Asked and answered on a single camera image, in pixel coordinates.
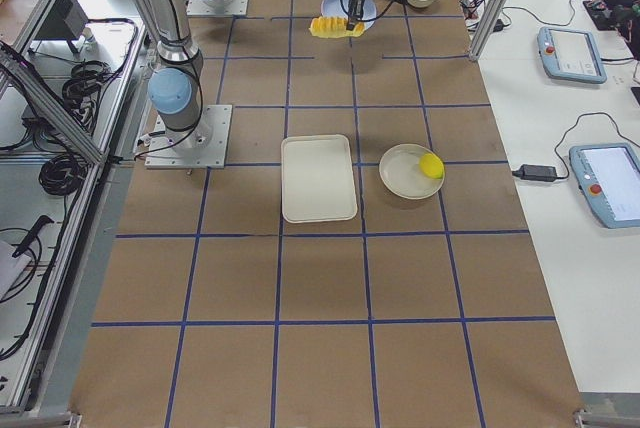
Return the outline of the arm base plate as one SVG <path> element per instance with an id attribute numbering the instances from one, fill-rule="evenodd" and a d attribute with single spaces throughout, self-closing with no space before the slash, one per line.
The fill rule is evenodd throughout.
<path id="1" fill-rule="evenodd" d="M 234 0 L 224 6 L 210 6 L 203 0 L 187 0 L 187 15 L 196 17 L 242 17 L 247 13 L 248 0 Z"/>
<path id="2" fill-rule="evenodd" d="M 232 119 L 231 105 L 206 105 L 200 124 L 189 137 L 173 147 L 183 134 L 166 130 L 160 116 L 156 119 L 159 136 L 150 139 L 144 156 L 148 169 L 199 169 L 225 166 Z"/>

